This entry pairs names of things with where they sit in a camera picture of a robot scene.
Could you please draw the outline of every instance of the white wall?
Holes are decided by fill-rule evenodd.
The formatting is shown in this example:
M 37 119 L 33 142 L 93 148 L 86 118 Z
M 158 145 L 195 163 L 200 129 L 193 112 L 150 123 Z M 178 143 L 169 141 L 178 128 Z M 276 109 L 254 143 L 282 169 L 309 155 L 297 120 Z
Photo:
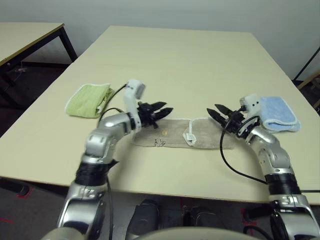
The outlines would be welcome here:
M 253 32 L 291 79 L 320 44 L 320 0 L 1 0 L 0 22 L 64 22 L 78 55 L 109 25 Z M 28 60 L 69 62 L 58 39 Z

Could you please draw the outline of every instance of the folded cloth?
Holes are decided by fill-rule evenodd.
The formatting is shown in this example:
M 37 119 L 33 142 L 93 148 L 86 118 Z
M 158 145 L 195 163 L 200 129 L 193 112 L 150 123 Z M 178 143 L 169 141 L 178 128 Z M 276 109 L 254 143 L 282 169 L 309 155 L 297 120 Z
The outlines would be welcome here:
M 68 115 L 83 118 L 97 118 L 111 97 L 110 84 L 85 84 L 66 103 L 64 111 Z
M 189 119 L 161 119 L 158 128 L 143 127 L 133 136 L 133 144 L 142 147 L 189 148 L 182 134 L 189 127 Z
M 213 120 L 201 119 L 161 119 L 159 128 L 144 127 L 133 137 L 133 144 L 142 147 L 218 149 L 222 128 Z M 186 142 L 184 136 L 192 134 L 193 143 Z M 234 140 L 225 135 L 224 148 L 232 148 Z
M 301 128 L 296 115 L 282 97 L 261 97 L 260 107 L 262 124 L 270 133 L 280 131 L 296 132 Z

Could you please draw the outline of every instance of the green towel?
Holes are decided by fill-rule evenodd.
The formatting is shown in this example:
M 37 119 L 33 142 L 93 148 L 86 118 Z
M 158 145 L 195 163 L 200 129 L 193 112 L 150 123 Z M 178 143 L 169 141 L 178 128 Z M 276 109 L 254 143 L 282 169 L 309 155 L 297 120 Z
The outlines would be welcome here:
M 109 83 L 85 84 L 69 99 L 64 109 L 65 113 L 83 118 L 97 118 L 112 93 Z

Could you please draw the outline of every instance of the beige towel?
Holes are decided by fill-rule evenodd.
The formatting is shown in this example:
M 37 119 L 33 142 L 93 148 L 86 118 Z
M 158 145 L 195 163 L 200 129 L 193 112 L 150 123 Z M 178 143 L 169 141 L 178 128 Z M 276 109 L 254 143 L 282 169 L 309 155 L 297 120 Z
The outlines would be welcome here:
M 161 119 L 157 121 L 159 128 L 144 127 L 133 137 L 133 144 L 142 147 L 168 147 L 168 148 L 197 148 L 219 149 L 222 128 L 213 120 L 199 118 L 189 119 Z M 194 144 L 188 144 L 184 134 L 190 132 L 195 136 Z M 223 148 L 234 146 L 232 136 L 227 133 L 223 139 Z

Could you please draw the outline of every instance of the blue towel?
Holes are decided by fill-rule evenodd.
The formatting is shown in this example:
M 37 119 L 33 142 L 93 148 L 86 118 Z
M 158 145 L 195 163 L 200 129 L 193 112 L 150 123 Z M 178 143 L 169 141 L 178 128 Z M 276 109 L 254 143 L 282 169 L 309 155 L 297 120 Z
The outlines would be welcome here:
M 262 124 L 270 133 L 296 132 L 301 128 L 296 115 L 282 97 L 262 96 L 260 108 Z

